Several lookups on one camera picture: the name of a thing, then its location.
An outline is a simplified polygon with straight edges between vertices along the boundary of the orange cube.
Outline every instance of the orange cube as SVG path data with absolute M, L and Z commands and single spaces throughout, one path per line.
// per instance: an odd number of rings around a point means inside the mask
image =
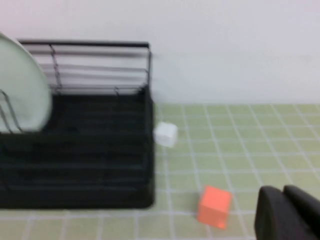
M 232 194 L 212 186 L 205 190 L 198 208 L 198 221 L 213 227 L 225 229 L 229 215 Z

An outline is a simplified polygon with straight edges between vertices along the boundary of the black dish rack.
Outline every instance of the black dish rack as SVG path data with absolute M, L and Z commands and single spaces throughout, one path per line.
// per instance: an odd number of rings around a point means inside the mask
M 20 42 L 46 73 L 53 108 L 41 132 L 23 132 L 10 96 L 0 92 L 21 131 L 0 134 L 0 208 L 152 205 L 154 110 L 149 44 Z M 0 120 L 6 122 L 3 114 Z

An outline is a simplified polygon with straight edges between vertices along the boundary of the tile floor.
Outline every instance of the tile floor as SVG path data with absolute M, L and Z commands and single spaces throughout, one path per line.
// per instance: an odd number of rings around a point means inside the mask
M 169 105 L 156 121 L 179 127 L 156 152 L 148 210 L 0 211 L 0 240 L 254 240 L 261 185 L 295 184 L 320 198 L 319 105 Z M 231 191 L 225 230 L 195 219 L 204 185 Z

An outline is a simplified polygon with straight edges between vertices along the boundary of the white plate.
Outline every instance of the white plate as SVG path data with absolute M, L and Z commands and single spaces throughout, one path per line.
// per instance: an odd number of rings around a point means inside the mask
M 11 131 L 21 133 L 1 90 L 9 97 L 19 127 L 24 132 L 37 132 L 46 125 L 52 109 L 47 78 L 19 42 L 0 32 L 0 106 Z M 0 133 L 9 132 L 0 115 Z

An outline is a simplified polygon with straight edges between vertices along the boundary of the white cube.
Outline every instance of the white cube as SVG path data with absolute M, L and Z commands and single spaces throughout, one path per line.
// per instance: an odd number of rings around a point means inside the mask
M 173 148 L 178 139 L 178 127 L 162 121 L 153 130 L 153 136 L 157 144 Z

